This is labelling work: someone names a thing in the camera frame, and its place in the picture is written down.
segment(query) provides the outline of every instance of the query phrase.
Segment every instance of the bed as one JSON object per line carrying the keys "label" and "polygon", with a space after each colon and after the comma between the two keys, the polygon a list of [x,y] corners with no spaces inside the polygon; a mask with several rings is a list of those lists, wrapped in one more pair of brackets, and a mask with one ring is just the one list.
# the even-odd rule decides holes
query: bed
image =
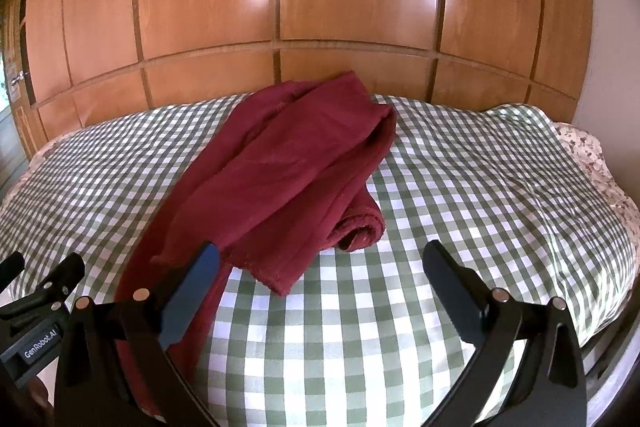
{"label": "bed", "polygon": [[592,0],[4,0],[3,17],[12,110],[34,156],[0,210],[0,247],[28,260],[14,297],[75,249],[91,266],[76,295],[110,299],[242,93],[355,70],[400,116],[367,183],[386,235],[322,252],[284,300],[233,273],[196,385],[214,416],[418,425],[472,352],[417,266],[435,238],[519,298],[563,295],[599,393],[638,309],[640,219],[597,140],[562,123],[580,99]]}

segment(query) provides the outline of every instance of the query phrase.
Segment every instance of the mattress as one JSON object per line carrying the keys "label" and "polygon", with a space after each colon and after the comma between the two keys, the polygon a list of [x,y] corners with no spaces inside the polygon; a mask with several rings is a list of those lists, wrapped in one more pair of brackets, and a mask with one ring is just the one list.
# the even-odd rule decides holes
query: mattress
{"label": "mattress", "polygon": [[[87,277],[68,303],[112,299],[158,204],[241,99],[125,116],[50,150],[0,210],[0,251],[20,250],[28,265],[14,298],[77,251]],[[630,232],[542,111],[376,99],[399,115],[367,181],[385,235],[350,254],[320,252],[287,298],[232,272],[194,384],[222,425],[420,425],[474,350],[422,272],[431,239],[489,287],[529,302],[564,297],[581,344],[620,313],[637,271]]]}

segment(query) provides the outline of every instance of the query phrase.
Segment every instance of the maroon fleece garment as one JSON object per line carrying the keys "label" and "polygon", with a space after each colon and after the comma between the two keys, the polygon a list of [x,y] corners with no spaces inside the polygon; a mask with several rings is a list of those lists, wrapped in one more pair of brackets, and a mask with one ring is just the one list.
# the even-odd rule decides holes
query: maroon fleece garment
{"label": "maroon fleece garment", "polygon": [[[181,176],[146,227],[116,300],[152,288],[209,241],[220,272],[180,343],[168,350],[192,382],[232,267],[286,295],[318,251],[352,251],[385,223],[366,189],[394,140],[396,114],[372,102],[353,72],[327,82],[284,82],[247,97]],[[126,344],[119,353],[142,407],[156,410]]]}

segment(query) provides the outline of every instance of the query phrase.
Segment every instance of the wooden headboard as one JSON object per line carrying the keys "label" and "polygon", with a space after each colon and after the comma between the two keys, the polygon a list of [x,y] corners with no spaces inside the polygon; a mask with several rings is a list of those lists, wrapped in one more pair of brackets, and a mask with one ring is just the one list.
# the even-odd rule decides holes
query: wooden headboard
{"label": "wooden headboard", "polygon": [[29,153],[169,103],[355,70],[372,92],[572,119],[592,0],[6,0],[3,52]]}

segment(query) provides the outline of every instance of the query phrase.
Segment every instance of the screw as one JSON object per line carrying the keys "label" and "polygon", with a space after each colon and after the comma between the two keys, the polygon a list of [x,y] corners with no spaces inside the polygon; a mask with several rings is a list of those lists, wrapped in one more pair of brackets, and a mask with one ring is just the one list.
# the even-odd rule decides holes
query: screw
{"label": "screw", "polygon": [[76,301],[76,308],[84,310],[89,304],[91,304],[89,297],[81,297]]}
{"label": "screw", "polygon": [[146,288],[138,288],[133,292],[133,300],[138,302],[146,301],[149,295],[151,295],[151,292]]}
{"label": "screw", "polygon": [[551,304],[553,304],[554,308],[564,311],[566,309],[566,302],[562,297],[554,297],[551,299]]}
{"label": "screw", "polygon": [[509,292],[502,288],[494,288],[491,290],[491,296],[498,302],[507,302],[509,300]]}

